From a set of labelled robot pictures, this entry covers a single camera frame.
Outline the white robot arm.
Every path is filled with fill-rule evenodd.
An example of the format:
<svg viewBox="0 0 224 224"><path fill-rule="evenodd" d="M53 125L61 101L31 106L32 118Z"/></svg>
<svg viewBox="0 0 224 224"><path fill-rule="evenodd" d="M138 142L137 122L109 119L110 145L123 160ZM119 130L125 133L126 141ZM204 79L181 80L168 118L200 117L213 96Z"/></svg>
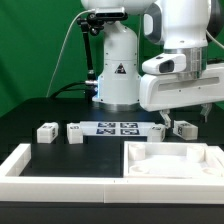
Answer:
<svg viewBox="0 0 224 224"><path fill-rule="evenodd" d="M97 78L93 103L112 111L141 107L158 111L170 124L173 108L201 105L207 114L224 101L224 63L207 63L211 33L222 27L219 0L81 0L87 20L104 32L104 67ZM137 60L140 38L122 22L143 17L148 41L163 52L142 63Z"/></svg>

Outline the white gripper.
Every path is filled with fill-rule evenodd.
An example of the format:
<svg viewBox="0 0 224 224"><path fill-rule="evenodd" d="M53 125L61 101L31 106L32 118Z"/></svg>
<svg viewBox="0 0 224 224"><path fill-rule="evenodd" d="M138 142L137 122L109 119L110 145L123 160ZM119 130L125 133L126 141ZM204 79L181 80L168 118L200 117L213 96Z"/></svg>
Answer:
<svg viewBox="0 0 224 224"><path fill-rule="evenodd" d="M166 109L202 104L204 123L213 102L224 101L224 63L208 65L198 79L190 75L144 75L140 82L140 106L146 111L160 111L166 128L171 127L170 111Z"/></svg>

